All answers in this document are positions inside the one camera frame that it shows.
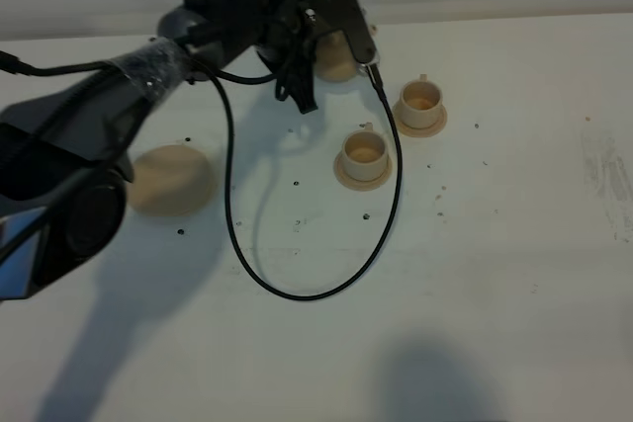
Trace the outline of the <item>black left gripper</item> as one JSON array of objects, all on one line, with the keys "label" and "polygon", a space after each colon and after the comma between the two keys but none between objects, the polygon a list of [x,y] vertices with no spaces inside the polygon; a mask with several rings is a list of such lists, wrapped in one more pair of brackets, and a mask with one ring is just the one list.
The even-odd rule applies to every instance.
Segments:
[{"label": "black left gripper", "polygon": [[256,46],[259,58],[273,75],[275,98],[291,98],[301,114],[317,109],[312,24],[305,11],[300,0],[281,0]]}]

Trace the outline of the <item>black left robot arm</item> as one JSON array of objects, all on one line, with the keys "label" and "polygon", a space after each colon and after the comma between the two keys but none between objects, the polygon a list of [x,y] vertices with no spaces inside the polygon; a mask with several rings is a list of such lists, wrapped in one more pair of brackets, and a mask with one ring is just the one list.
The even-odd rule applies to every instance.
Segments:
[{"label": "black left robot arm", "polygon": [[24,299],[83,265],[118,232],[134,178],[128,150],[184,82],[248,48],[283,88],[307,37],[301,0],[183,0],[156,38],[107,60],[55,67],[76,84],[1,114],[1,297]]}]

